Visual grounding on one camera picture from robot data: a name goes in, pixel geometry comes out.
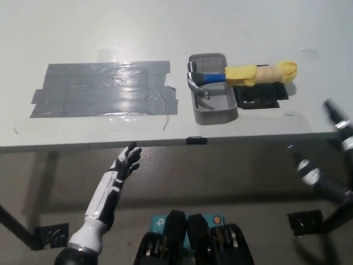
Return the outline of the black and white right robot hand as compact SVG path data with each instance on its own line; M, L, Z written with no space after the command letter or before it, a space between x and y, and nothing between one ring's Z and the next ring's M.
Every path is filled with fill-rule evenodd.
M335 204L352 203L352 122L342 113L336 104L327 99L323 107L329 115L330 121L335 125L338 138L345 158L349 185L346 186L338 180L329 177L313 162L304 158L299 152L293 152L297 171L301 180L326 199Z

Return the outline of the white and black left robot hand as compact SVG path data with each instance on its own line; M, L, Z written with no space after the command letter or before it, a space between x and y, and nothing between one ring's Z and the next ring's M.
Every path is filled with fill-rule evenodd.
M68 241L69 248L88 254L101 253L103 235L113 225L125 180L140 166L141 151L136 142L131 142L103 174L86 209L83 226Z

